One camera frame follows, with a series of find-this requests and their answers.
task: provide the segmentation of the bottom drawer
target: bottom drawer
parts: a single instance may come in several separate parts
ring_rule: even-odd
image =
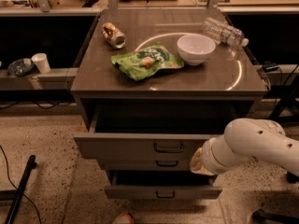
[[[222,188],[212,186],[212,178],[187,171],[114,171],[110,199],[216,199]]]

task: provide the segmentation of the concrete floor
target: concrete floor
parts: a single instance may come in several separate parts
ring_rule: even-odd
[[[262,103],[255,118],[266,118],[270,110],[271,104]],[[285,130],[299,140],[298,123]],[[16,105],[0,110],[0,131],[0,145],[16,185],[29,156],[36,155],[37,167],[25,194],[36,204],[44,224],[106,224],[122,212],[132,213],[140,224],[243,224],[251,223],[251,214],[260,208],[299,217],[299,184],[288,183],[285,170],[262,161],[243,163],[219,175],[215,186],[223,187],[223,192],[217,200],[109,200],[104,193],[105,173],[95,160],[80,157],[73,140],[74,133],[85,132],[75,105],[49,110]],[[12,189],[6,168],[0,153],[0,190]],[[10,204],[0,202],[0,223]],[[38,223],[36,210],[24,197],[14,223]]]

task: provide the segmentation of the snack bag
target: snack bag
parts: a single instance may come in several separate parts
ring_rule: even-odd
[[[111,57],[114,67],[135,81],[151,77],[161,69],[179,69],[184,66],[161,43],[123,55]]]

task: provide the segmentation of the desk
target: desk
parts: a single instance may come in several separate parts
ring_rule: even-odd
[[[111,55],[158,40],[178,56],[179,35],[200,33],[207,9],[105,10],[72,86],[88,133],[75,135],[86,159],[97,159],[111,183],[108,198],[217,198],[221,189],[206,176],[192,175],[193,152],[226,124],[246,117],[266,94],[266,87],[242,48],[237,59],[218,46],[210,60],[135,82],[117,71]],[[127,35],[114,50],[102,37],[104,22]]]

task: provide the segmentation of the white bowl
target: white bowl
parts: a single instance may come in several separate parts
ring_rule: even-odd
[[[178,39],[179,56],[190,65],[206,61],[215,48],[215,42],[205,35],[184,35]]]

